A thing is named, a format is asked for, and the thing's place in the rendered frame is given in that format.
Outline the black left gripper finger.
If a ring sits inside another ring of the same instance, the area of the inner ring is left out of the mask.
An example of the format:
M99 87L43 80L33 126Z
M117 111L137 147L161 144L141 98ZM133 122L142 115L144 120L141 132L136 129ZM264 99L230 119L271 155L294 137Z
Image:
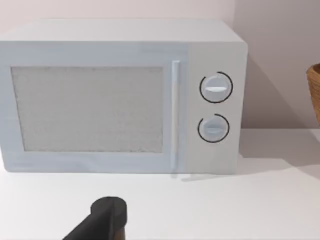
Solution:
M128 206L120 197L102 197L90 214L62 240L126 240Z

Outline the pale microwave door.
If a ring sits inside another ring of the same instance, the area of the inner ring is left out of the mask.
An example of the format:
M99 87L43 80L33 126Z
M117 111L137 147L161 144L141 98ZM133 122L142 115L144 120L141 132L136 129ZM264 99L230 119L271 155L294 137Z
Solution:
M188 47L176 42L0 41L0 147L17 173L172 173Z

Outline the pale microwave oven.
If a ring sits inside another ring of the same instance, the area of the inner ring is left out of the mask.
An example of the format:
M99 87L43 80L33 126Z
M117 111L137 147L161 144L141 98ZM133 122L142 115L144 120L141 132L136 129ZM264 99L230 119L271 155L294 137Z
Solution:
M3 41L150 42L187 45L183 129L179 167L168 174L233 174L237 168L248 45L223 21L213 19L44 19L0 34ZM222 74L231 83L228 97L206 100L201 84ZM223 139L200 134L204 119L217 116L228 124Z

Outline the pale round microwave knob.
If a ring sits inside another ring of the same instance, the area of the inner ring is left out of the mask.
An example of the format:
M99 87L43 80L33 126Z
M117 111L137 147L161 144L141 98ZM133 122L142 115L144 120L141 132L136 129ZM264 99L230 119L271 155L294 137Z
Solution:
M223 118L214 116L202 121L199 132L205 140L217 142L225 137L228 132L228 124Z
M224 101L231 91L231 83L223 74L206 77L201 84L203 97L213 103Z

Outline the brown woven basket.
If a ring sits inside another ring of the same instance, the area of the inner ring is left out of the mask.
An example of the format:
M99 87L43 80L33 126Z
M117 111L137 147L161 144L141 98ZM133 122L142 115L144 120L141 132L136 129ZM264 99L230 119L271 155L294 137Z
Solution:
M306 72L312 106L320 125L320 63L312 65Z

